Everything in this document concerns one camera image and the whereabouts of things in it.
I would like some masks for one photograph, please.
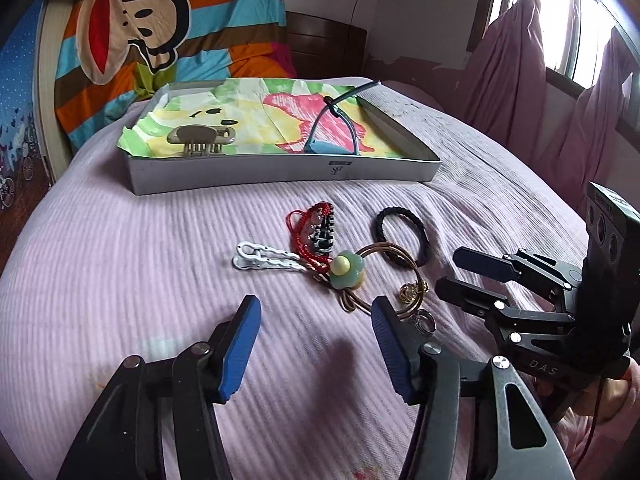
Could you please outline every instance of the colorful striped fabric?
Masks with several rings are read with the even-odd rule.
[[[80,0],[55,107],[76,147],[173,81],[295,76],[284,0]]]

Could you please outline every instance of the pink bedspread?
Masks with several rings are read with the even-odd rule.
[[[176,355],[206,339],[245,294],[262,302],[262,329],[241,389],[216,409],[236,480],[397,477],[417,410],[393,392],[369,317],[346,314],[300,273],[235,270],[236,244],[287,248],[286,214],[325,200],[335,205],[337,249],[356,250],[372,241],[370,222],[381,209],[402,206],[428,229],[428,282],[453,273],[480,285],[453,265],[457,247],[493,254],[524,247],[580,264],[587,235],[569,206],[484,135],[391,89],[367,98],[440,156],[432,182],[294,182],[137,197],[115,142],[139,105],[82,147],[0,278],[0,431],[34,480],[56,477],[100,384],[124,357]],[[388,231],[417,249],[411,229],[390,219]],[[410,276],[373,256],[364,294],[394,296]],[[523,308],[540,308],[517,285],[490,285]],[[426,302],[442,343],[476,360],[494,354],[479,319],[432,292]],[[467,462],[467,404],[462,413],[454,478]],[[177,479],[174,449],[165,460],[168,478]]]

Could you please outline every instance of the wooden headboard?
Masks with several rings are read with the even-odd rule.
[[[287,41],[302,79],[362,75],[367,31],[347,23],[287,12]]]

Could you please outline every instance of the human hand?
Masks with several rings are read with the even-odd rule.
[[[593,416],[598,397],[600,380],[593,381],[571,405],[576,415]],[[540,397],[551,395],[554,387],[551,383],[536,379],[536,390]],[[622,409],[629,393],[629,383],[624,379],[606,379],[598,409],[598,424],[611,420]]]

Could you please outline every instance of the red braided string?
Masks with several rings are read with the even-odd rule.
[[[311,217],[316,211],[320,211],[322,215],[326,216],[331,212],[331,206],[327,202],[317,203],[315,206],[312,206],[307,211],[292,211],[287,215],[287,227],[291,231],[291,235],[293,238],[293,245],[296,252],[300,255],[303,260],[306,260],[308,264],[313,267],[314,270],[324,274],[329,272],[329,262],[331,261],[330,256],[315,256],[314,254],[306,248],[306,244],[300,239],[302,230],[311,220]],[[294,214],[301,214],[300,219],[296,222],[295,225],[292,225],[291,217]]]

